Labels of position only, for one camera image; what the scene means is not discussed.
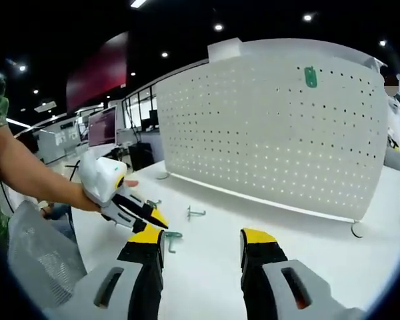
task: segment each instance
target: table surface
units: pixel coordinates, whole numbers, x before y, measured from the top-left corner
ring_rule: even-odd
[[[331,286],[346,307],[367,310],[390,282],[400,262],[400,172],[384,167],[362,224],[350,224],[276,208],[170,176],[156,163],[127,176],[159,208],[170,231],[183,234],[165,251],[159,319],[246,319],[240,288],[240,230],[250,227],[274,236],[289,259],[297,259]],[[187,220],[187,208],[206,216]],[[74,227],[86,270],[116,259],[132,232],[100,215],[73,209]]]

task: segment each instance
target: green sleeve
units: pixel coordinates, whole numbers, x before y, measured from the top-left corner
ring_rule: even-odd
[[[0,97],[0,127],[7,124],[6,116],[9,108],[9,100],[5,97]]]

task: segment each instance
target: white desk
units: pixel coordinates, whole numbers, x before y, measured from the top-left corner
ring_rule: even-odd
[[[164,163],[128,179],[159,206],[170,230],[183,234],[176,254],[165,252],[160,319],[246,319],[240,288],[240,229],[252,227],[275,236],[289,259],[298,259],[331,286],[346,307],[367,309],[381,294],[400,261],[400,172],[384,167],[358,239],[350,224],[308,216],[220,193],[176,177],[156,180]],[[186,219],[187,208],[206,210]],[[89,272],[116,259],[131,232],[101,216],[73,210],[75,232]]]

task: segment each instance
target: human hand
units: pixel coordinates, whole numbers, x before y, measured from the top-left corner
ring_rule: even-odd
[[[125,181],[126,186],[128,187],[136,187],[139,182],[138,181],[134,181],[134,180],[126,180]],[[80,190],[78,191],[78,196],[77,196],[77,200],[74,204],[71,204],[72,206],[81,209],[81,210],[85,210],[85,211],[96,211],[96,212],[101,212],[101,208],[98,204],[94,203],[92,200],[90,200],[84,190],[83,190],[83,186],[81,184],[77,184],[80,188]]]

